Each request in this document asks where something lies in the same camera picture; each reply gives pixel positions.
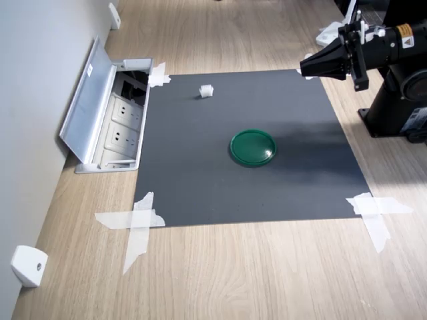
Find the wooden table surface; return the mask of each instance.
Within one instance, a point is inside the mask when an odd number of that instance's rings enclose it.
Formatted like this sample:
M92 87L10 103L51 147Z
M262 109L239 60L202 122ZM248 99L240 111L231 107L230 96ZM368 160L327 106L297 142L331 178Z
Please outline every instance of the wooden table surface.
M110 57L154 57L170 74L295 69L342 19L332 0L121 0L118 11ZM373 195L415 209L385 216L383 252L361 219L152 229L123 276L129 231L94 213L130 210L137 173L76 175L70 157L37 242L49 255L41 286L22 290L13 318L427 318L427 147L368 136L356 110L377 71L361 93L322 83Z

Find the white tape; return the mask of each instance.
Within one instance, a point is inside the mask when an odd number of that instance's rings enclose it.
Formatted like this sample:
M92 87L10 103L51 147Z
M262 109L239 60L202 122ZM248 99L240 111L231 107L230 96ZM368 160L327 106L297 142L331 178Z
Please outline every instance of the white tape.
M152 209L153 200L154 193L149 192L141 201L133 204L133 211L95 214L95 218L111 230L130 229L123 274L140 255L147 252L149 228L165 226L163 218Z
M304 57L304 60L307 58L310 58L312 56L311 53L307 53L306 56ZM296 69L296 72L298 72L299 74L301 74L301 69ZM313 78L317 78L317 77L306 77L306 80L311 80Z
M354 213L362 216L378 253L384 249L387 239L391 239L382 215L413 212L411 207L399 203L395 198L375 198L371 193L362 193L346 200L353 206Z
M132 223L132 216L136 215L138 217L149 217L138 221L141 221L139 225L135 225L134 222L133 228L142 228L142 227L157 227L150 225L150 221L155 220L155 210L138 210L138 211L121 211L121 212L105 212L105 213L96 213L95 218L105 225L108 229L111 230L120 230L120 229L130 229Z
M171 82L171 78L169 75L165 75L166 63L160 63L157 67L153 68L151 75L148 76L148 84L149 86L155 87L158 85L159 87L163 87L164 83Z

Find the green lid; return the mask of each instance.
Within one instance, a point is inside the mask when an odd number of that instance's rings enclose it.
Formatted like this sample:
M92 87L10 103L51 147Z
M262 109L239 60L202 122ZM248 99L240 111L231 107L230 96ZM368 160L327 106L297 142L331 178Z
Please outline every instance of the green lid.
M257 129L249 129L235 135L230 143L234 159L243 165L260 166L269 163L277 147L271 135Z

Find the yellow warning sticker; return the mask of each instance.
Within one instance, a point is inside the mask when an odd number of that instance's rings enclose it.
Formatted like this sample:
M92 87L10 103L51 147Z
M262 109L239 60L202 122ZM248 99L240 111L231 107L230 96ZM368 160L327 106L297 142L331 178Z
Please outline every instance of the yellow warning sticker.
M398 25L397 28L402 38L402 48L407 49L415 46L414 34L411 26L405 23L404 25Z

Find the white bracket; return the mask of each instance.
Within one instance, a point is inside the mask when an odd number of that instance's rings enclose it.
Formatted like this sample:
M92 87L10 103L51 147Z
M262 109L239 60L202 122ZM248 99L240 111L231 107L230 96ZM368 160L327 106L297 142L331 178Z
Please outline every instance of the white bracket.
M33 247L18 245L13 254L11 266L24 287L40 286L46 267L47 254Z
M110 2L108 5L108 9L111 15L111 30L120 29L121 19L119 13L117 12L117 9L114 7L114 4Z
M356 0L351 0L350 4L348 5L346 17L344 20L341 22L332 22L325 29L323 29L322 32L316 37L316 43L322 47L326 47L336 38L338 38L338 28L350 23L355 6Z

